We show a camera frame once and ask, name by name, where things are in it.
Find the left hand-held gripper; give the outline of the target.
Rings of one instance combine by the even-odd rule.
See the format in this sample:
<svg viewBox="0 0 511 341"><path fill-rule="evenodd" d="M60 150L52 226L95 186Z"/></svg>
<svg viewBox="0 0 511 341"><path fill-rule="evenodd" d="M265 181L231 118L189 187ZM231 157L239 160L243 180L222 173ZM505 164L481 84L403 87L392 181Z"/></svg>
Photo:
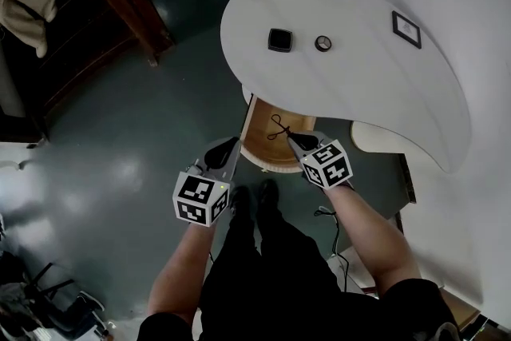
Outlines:
<svg viewBox="0 0 511 341"><path fill-rule="evenodd" d="M205 227L216 222L229 202L240 149L238 137L213 141L179 173L172 194L177 219Z"/></svg>

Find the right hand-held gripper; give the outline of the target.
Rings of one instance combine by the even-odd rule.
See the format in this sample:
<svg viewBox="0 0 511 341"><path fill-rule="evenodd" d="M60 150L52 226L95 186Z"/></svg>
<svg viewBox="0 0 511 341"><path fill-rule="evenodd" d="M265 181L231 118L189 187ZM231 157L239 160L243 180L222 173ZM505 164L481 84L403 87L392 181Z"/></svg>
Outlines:
<svg viewBox="0 0 511 341"><path fill-rule="evenodd" d="M287 142L295 154L307 180L330 190L348 184L353 177L351 163L344 147L320 131L289 132Z"/></svg>

